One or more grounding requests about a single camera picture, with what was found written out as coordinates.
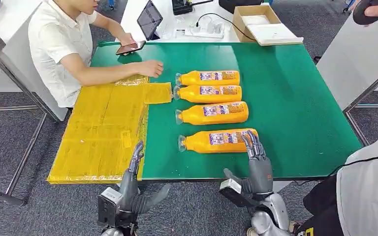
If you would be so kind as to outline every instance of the plastic bottle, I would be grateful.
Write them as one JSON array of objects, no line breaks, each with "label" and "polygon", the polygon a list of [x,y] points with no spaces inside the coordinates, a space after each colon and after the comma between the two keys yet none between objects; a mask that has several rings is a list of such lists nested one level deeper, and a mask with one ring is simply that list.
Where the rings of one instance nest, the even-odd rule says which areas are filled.
[{"label": "plastic bottle", "polygon": [[238,85],[190,85],[184,88],[175,86],[174,99],[185,99],[195,103],[220,103],[241,101],[241,87]]},{"label": "plastic bottle", "polygon": [[245,152],[246,145],[241,135],[248,135],[255,129],[230,129],[217,131],[200,131],[192,136],[179,136],[179,151],[193,150],[198,153]]},{"label": "plastic bottle", "polygon": [[236,70],[191,71],[176,74],[176,85],[240,85],[240,72]]},{"label": "plastic bottle", "polygon": [[241,123],[249,118],[249,108],[245,102],[196,105],[187,110],[176,110],[176,123],[193,125]]}]

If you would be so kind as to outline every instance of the cardboard box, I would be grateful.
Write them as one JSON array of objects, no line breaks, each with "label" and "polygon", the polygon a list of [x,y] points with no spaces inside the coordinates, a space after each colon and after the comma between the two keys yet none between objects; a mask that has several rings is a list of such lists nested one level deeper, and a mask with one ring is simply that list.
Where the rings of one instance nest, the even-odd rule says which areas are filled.
[{"label": "cardboard box", "polygon": [[[279,17],[275,14],[273,9],[269,5],[257,5],[257,6],[237,6],[234,10],[234,16],[232,22],[248,37],[254,38],[250,30],[244,24],[242,16],[256,16],[265,15],[271,24],[281,24]],[[234,29],[240,42],[256,42],[243,35],[239,30]]]}]

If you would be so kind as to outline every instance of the gray carpet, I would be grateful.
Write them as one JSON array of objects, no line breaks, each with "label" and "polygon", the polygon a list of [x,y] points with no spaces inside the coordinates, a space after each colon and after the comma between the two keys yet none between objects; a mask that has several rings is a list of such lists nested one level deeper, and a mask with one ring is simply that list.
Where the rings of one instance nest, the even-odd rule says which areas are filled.
[{"label": "gray carpet", "polygon": [[[117,2],[111,12],[102,3],[101,12],[121,19],[125,2]],[[280,19],[298,36],[305,38],[310,55],[321,55],[346,17],[343,1],[275,0],[273,6]],[[113,38],[92,27],[94,42]],[[378,92],[367,102],[378,101]],[[28,105],[19,93],[0,93],[0,106]],[[378,139],[378,109],[355,109],[353,115],[371,142]],[[40,117],[39,111],[0,113],[0,190],[4,191],[29,142]],[[108,185],[50,185],[45,180],[58,150],[66,122],[53,124],[48,118],[38,137],[14,195],[27,199],[26,206],[0,202],[0,236],[96,236],[97,195]],[[301,187],[292,183],[281,191],[292,220],[303,221],[310,215],[302,198],[315,185]],[[149,183],[147,194],[162,184]],[[250,214],[236,208],[217,193],[216,182],[173,183],[168,198],[147,214],[139,216],[141,236],[242,236],[249,227]]]}]

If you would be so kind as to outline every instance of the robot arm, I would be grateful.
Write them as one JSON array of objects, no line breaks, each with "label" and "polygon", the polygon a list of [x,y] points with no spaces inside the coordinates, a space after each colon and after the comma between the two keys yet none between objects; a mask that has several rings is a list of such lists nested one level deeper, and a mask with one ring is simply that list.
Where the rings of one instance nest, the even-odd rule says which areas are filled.
[{"label": "robot arm", "polygon": [[98,196],[98,223],[105,227],[102,236],[134,236],[137,216],[149,211],[167,197],[170,184],[151,197],[140,195],[138,167],[144,154],[143,142],[134,149],[128,169],[124,172],[119,191],[108,187]]},{"label": "robot arm", "polygon": [[[249,156],[250,177],[239,179],[229,169],[224,169],[224,174],[229,180],[221,184],[220,192],[239,207],[256,207],[252,226],[258,235],[289,236],[291,234],[287,231],[289,218],[286,205],[279,194],[273,193],[270,159],[267,158],[258,136],[248,131],[248,135],[243,135],[242,138]],[[251,194],[252,198],[245,199],[241,192]]]}]

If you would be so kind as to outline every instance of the man's arm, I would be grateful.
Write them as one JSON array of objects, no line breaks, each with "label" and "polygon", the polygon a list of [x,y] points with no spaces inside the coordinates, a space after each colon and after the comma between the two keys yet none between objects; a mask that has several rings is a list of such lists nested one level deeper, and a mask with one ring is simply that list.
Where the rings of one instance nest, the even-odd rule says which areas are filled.
[{"label": "man's arm", "polygon": [[108,84],[135,74],[157,78],[163,72],[163,63],[155,60],[111,67],[88,67],[79,54],[74,53],[64,56],[60,62],[83,86]]},{"label": "man's arm", "polygon": [[112,19],[109,19],[105,16],[102,16],[99,13],[97,13],[96,20],[92,23],[92,25],[106,29],[111,33],[112,36],[116,37],[123,45],[135,43],[131,34],[125,33],[120,23]]}]

